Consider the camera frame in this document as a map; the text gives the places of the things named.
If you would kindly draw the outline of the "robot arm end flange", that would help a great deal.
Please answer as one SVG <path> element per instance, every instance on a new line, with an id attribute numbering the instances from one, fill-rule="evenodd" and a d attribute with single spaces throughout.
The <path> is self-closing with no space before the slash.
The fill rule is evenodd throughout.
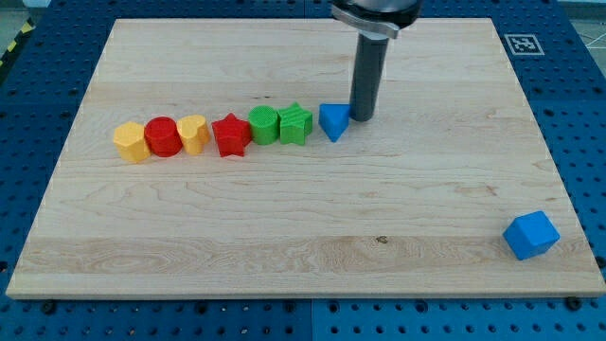
<path id="1" fill-rule="evenodd" d="M 419 17 L 422 0 L 333 0 L 331 15 L 370 38 L 397 39 Z"/>

